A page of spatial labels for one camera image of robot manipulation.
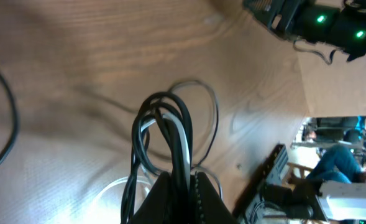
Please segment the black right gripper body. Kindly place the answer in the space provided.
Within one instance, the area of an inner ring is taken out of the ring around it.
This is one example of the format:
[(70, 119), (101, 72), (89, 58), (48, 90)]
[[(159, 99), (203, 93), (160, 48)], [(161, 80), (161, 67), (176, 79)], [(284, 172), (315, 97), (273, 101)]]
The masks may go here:
[(366, 0), (343, 1), (342, 7), (318, 4), (316, 1), (283, 1), (273, 31), (280, 37), (311, 44), (335, 47), (353, 61), (366, 55)]

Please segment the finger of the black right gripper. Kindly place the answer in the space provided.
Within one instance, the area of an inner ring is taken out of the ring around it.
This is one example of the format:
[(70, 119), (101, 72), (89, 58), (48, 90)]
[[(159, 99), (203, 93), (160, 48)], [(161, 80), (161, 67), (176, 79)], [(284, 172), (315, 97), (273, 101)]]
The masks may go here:
[(243, 0), (243, 8), (250, 11), (256, 20), (271, 28), (274, 18), (282, 9), (284, 0)]

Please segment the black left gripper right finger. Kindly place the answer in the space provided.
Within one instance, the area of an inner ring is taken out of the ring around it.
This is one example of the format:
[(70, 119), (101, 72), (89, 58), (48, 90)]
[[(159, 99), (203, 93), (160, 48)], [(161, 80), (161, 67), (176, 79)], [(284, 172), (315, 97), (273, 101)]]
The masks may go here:
[(191, 176), (190, 223), (237, 224), (204, 172)]

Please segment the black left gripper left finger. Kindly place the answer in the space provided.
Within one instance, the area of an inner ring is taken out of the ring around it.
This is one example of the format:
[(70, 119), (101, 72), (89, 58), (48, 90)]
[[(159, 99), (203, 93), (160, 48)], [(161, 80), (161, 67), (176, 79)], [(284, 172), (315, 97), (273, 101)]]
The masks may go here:
[(129, 219), (131, 224), (172, 224), (176, 221), (176, 191), (168, 172), (160, 174), (148, 196)]

